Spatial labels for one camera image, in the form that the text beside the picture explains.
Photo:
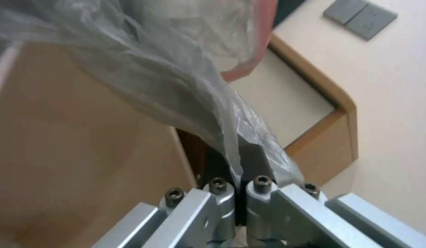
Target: gray panel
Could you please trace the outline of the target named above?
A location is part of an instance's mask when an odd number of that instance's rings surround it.
[[[323,15],[344,25],[366,5],[368,3],[364,0],[336,0],[323,12]]]
[[[93,248],[142,246],[166,218],[164,211],[140,203],[109,230]]]
[[[396,17],[397,14],[370,3],[346,24],[346,28],[370,40]]]
[[[325,205],[383,247],[426,247],[426,236],[355,194],[331,199]]]
[[[216,198],[194,188],[142,247],[205,247],[220,219]]]
[[[381,247],[297,185],[272,193],[270,206],[273,230],[285,233],[288,245]]]

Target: wooden edge trim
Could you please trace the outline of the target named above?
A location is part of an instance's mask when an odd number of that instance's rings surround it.
[[[328,100],[337,108],[346,112],[350,132],[352,159],[353,161],[356,160],[358,158],[357,117],[356,105],[351,97],[336,83],[334,83],[334,81],[328,78],[314,65],[309,63],[309,61],[303,58],[274,33],[271,34],[270,48],[273,49],[278,56],[284,59],[288,65],[295,69],[301,76],[305,77],[310,85],[320,91],[320,93],[328,98]]]
[[[330,128],[334,123],[336,123],[340,118],[346,114],[341,108],[336,108],[325,118],[321,119],[317,124],[312,126],[304,134],[300,135],[293,143],[288,145],[284,150],[288,156],[293,157],[296,152],[302,150],[309,142],[317,138],[321,133],[325,132]]]

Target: clear plastic bag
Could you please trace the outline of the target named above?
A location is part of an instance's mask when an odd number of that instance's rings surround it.
[[[264,121],[224,80],[247,74],[260,61],[270,18],[259,15],[275,1],[175,1],[188,12],[163,6],[168,2],[4,0],[0,38],[63,45],[81,69],[137,110],[198,135],[220,151],[236,182],[242,174],[237,134],[263,146],[280,185],[303,181]],[[189,8],[191,3],[196,7]],[[204,19],[202,28],[192,25],[193,16]],[[215,23],[227,17],[232,25]],[[202,31],[205,27],[216,34]],[[221,75],[215,56],[235,64]]]

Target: gray electrical outlet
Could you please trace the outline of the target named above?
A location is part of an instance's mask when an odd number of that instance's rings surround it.
[[[344,25],[366,5],[368,2],[364,0],[337,0],[323,12],[323,16]]]
[[[370,40],[396,17],[397,14],[370,3],[345,26],[362,38]]]

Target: black screw head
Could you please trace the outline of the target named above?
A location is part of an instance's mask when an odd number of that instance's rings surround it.
[[[215,177],[209,182],[210,192],[215,195],[220,195],[227,190],[227,181],[222,177]]]
[[[304,183],[300,187],[314,199],[319,199],[320,189],[316,185]]]
[[[257,193],[266,194],[270,192],[272,182],[269,176],[256,176],[253,179],[254,190],[256,190]]]
[[[167,190],[164,197],[167,207],[176,207],[184,199],[184,191],[178,187],[174,187]]]

